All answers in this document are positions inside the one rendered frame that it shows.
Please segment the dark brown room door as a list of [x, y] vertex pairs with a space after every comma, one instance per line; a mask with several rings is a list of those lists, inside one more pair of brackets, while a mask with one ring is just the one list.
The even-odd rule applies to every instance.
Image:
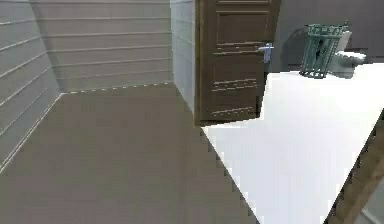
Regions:
[[282, 0], [201, 0], [200, 120], [260, 116], [268, 63], [258, 48], [274, 43]]

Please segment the white toilet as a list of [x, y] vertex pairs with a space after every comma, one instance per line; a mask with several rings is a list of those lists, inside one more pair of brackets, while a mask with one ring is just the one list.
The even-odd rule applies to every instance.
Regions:
[[356, 67], [362, 65], [366, 59], [364, 53], [347, 50], [351, 36], [351, 31], [343, 32], [329, 66], [329, 73], [339, 78], [351, 79]]

